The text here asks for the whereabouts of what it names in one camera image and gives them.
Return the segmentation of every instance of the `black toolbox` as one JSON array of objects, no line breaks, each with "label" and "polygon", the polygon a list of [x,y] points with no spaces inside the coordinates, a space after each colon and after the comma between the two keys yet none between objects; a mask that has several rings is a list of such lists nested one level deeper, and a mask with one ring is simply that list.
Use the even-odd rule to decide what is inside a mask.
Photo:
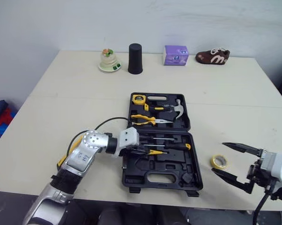
[{"label": "black toolbox", "polygon": [[[133,97],[140,95],[140,105],[133,103]],[[146,111],[142,103],[144,101],[150,107],[165,105],[166,112],[156,112],[151,108]],[[175,119],[179,114],[169,105],[177,105],[177,99],[183,106],[183,114]],[[190,197],[199,197],[198,190],[203,188],[198,159],[195,150],[193,137],[188,133],[190,129],[190,119],[187,114],[186,102],[182,94],[157,94],[157,93],[132,93],[130,96],[129,118],[132,122],[146,122],[144,119],[132,119],[131,115],[141,114],[156,119],[173,121],[173,123],[156,123],[145,125],[133,125],[140,135],[148,135],[154,138],[174,138],[175,140],[150,139],[141,140],[142,144],[163,145],[165,143],[188,143],[190,150],[165,149],[164,147],[149,147],[153,150],[166,152],[160,155],[123,155],[122,183],[129,187],[131,193],[140,193],[141,188],[168,188],[178,189],[187,192]],[[149,181],[151,177],[166,176],[170,177],[170,182]]]}]

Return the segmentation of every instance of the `hammer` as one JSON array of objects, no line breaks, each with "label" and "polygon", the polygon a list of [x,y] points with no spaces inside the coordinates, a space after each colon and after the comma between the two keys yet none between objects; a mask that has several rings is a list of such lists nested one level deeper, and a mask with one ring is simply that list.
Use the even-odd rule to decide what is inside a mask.
[{"label": "hammer", "polygon": [[175,112],[178,112],[178,115],[175,117],[175,119],[178,119],[183,114],[183,106],[180,104],[180,99],[177,99],[176,103],[177,103],[177,106],[172,105],[172,107],[174,108]]},{"label": "hammer", "polygon": [[150,112],[172,112],[172,108],[175,112],[178,112],[178,115],[175,117],[175,120],[182,116],[183,106],[180,104],[180,99],[176,99],[177,105],[163,105],[163,106],[149,106],[148,104],[144,105],[145,111]]}]

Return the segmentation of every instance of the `shoe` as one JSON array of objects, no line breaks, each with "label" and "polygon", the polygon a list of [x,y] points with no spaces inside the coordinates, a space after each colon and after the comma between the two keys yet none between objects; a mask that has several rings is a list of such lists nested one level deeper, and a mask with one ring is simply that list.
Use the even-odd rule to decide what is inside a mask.
[{"label": "shoe", "polygon": [[202,64],[224,65],[229,58],[229,54],[229,50],[214,48],[210,51],[197,53],[195,59]]}]

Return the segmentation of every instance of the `table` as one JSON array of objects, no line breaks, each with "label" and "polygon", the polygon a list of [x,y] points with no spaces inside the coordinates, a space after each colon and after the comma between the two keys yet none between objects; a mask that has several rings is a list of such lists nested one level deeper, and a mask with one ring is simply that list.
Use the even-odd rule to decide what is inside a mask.
[{"label": "table", "polygon": [[[185,95],[204,188],[199,198],[184,191],[143,188],[130,194],[121,184],[122,159],[97,154],[78,186],[75,198],[195,208],[253,210],[263,196],[251,195],[211,172],[209,159],[223,154],[227,171],[241,182],[256,157],[236,152],[222,142],[240,142],[282,152],[282,97],[255,59],[231,57],[224,66],[202,65],[190,56],[185,67],[166,67],[161,55],[143,54],[144,71],[98,70],[99,52],[60,51],[0,139],[0,191],[38,195],[66,152],[71,138],[114,116],[127,116],[134,91]],[[114,120],[100,128],[117,136],[126,127]],[[268,200],[263,210],[282,210]]]}]

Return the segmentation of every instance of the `tissue box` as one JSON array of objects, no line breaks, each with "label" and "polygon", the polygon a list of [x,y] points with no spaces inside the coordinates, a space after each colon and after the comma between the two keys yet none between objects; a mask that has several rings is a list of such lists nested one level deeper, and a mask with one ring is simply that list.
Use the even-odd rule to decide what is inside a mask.
[{"label": "tissue box", "polygon": [[189,52],[187,46],[165,45],[164,65],[184,66],[187,63]]}]

